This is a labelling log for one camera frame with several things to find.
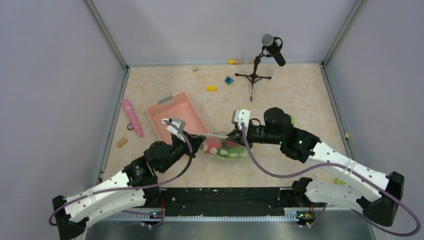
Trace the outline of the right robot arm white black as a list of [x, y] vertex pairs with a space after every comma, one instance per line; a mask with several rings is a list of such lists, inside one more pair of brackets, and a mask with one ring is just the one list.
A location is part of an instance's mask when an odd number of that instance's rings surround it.
[[232, 114], [234, 130], [228, 140], [239, 144], [279, 145], [286, 157], [309, 166], [323, 165], [328, 174], [345, 185], [302, 177], [292, 184], [294, 202], [302, 207], [324, 203], [361, 212], [375, 224], [391, 227], [401, 200], [405, 178], [370, 169], [332, 149], [314, 134], [295, 127], [292, 117], [278, 107], [267, 109], [264, 123], [255, 125], [247, 109]]

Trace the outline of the pink toy peach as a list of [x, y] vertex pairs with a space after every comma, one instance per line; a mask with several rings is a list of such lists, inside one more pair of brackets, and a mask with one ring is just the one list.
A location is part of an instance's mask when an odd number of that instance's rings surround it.
[[203, 151], [207, 154], [215, 155], [222, 148], [220, 138], [208, 137], [203, 142]]

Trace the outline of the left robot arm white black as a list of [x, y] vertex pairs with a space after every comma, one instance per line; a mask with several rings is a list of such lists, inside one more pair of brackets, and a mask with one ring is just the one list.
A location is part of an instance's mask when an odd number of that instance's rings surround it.
[[171, 143], [156, 141], [141, 157], [109, 179], [73, 196], [52, 199], [49, 224], [57, 226], [61, 240], [73, 240], [95, 223], [124, 210], [160, 202], [157, 173], [164, 173], [182, 157], [193, 160], [205, 137], [187, 132], [171, 136]]

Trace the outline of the green toy pepper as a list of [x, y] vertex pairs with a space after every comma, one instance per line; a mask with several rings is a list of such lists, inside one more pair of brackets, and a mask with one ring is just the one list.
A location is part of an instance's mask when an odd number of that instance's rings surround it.
[[248, 155], [245, 147], [219, 148], [215, 157], [219, 160], [241, 160]]

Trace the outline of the clear dotted zip top bag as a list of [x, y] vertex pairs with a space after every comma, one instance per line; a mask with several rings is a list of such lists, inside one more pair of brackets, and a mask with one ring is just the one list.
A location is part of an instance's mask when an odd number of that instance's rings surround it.
[[[240, 145], [238, 143], [232, 142], [232, 141], [227, 141], [227, 135], [225, 132], [222, 131], [218, 131], [218, 132], [213, 132], [213, 133], [202, 133], [202, 136], [206, 138], [218, 138], [221, 140], [222, 143], [222, 147], [221, 148], [235, 148], [235, 147], [245, 147], [244, 145]], [[238, 161], [241, 159], [237, 159], [237, 160], [220, 160], [216, 158], [216, 154], [208, 154], [206, 153], [204, 150], [203, 152], [205, 153], [205, 155], [211, 159], [215, 159], [217, 161]]]

